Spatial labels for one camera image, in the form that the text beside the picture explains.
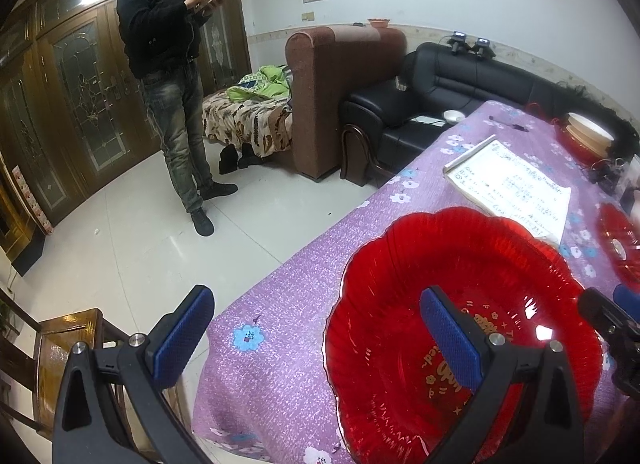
man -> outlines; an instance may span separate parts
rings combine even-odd
[[[118,0],[117,8],[129,67],[142,80],[171,182],[203,237],[214,232],[203,200],[238,191],[234,184],[213,182],[202,139],[203,91],[195,59],[200,27],[217,7],[215,0]]]

white tile floor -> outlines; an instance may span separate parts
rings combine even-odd
[[[207,144],[213,173],[220,149]],[[315,182],[277,165],[215,178],[240,190],[205,204],[216,232],[202,238],[161,154],[131,169],[58,225],[24,278],[30,293],[18,302],[36,320],[98,307],[120,329],[148,332],[201,283],[214,291],[220,313],[376,190],[340,180],[338,173]],[[17,344],[30,353],[33,340],[25,327]],[[182,377],[190,416],[208,349],[205,336]],[[14,406],[30,415],[31,396],[22,390]],[[36,457],[49,463],[50,443],[17,428]],[[248,462],[200,443],[213,462]]]

black shoe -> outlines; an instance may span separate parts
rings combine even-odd
[[[249,166],[259,166],[264,163],[264,159],[258,157],[254,153],[254,147],[249,143],[242,144],[242,158],[238,161],[240,169],[246,169]]]
[[[228,197],[238,191],[235,184],[218,184],[213,182],[211,186],[207,186],[200,190],[200,196],[203,200],[211,200],[215,197]]]
[[[215,231],[213,223],[202,208],[191,213],[191,220],[193,220],[193,225],[201,237],[210,237]]]
[[[233,144],[229,144],[220,152],[220,174],[226,175],[238,169],[238,152]]]

green blanket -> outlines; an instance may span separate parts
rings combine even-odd
[[[236,86],[226,91],[226,95],[232,102],[289,97],[289,83],[282,69],[282,66],[263,66],[255,74],[244,76]]]

open notebook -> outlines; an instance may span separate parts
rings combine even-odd
[[[535,238],[560,246],[571,188],[553,182],[495,135],[444,166],[443,173],[485,211],[512,219]]]

